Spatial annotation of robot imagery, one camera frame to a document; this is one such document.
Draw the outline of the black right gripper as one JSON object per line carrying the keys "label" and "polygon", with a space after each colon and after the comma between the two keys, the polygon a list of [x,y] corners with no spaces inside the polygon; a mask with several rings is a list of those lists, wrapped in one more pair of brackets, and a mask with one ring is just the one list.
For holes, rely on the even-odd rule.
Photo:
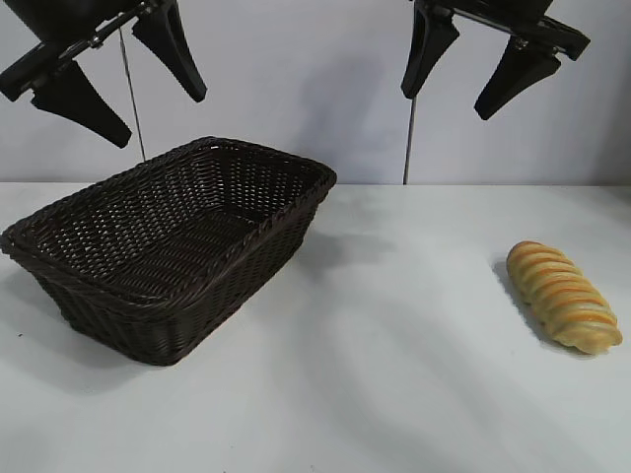
{"label": "black right gripper", "polygon": [[474,109],[488,120],[528,87],[556,73],[556,53],[576,61],[591,40],[579,30],[546,15],[552,0],[415,1],[413,31],[401,90],[416,98],[432,69],[459,37],[453,21],[462,16],[509,34],[495,72]]}

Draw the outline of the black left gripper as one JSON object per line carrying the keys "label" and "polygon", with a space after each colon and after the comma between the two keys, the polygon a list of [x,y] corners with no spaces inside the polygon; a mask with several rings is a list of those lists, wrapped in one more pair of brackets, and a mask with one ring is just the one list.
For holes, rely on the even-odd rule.
{"label": "black left gripper", "polygon": [[[172,73],[195,101],[204,101],[204,83],[188,47],[178,3],[173,1],[8,1],[6,6],[39,39],[39,44],[1,73],[1,93],[10,101],[41,74],[96,48],[134,18],[132,34]],[[72,60],[34,88],[31,103],[91,130],[116,147],[132,132],[103,100]]]}

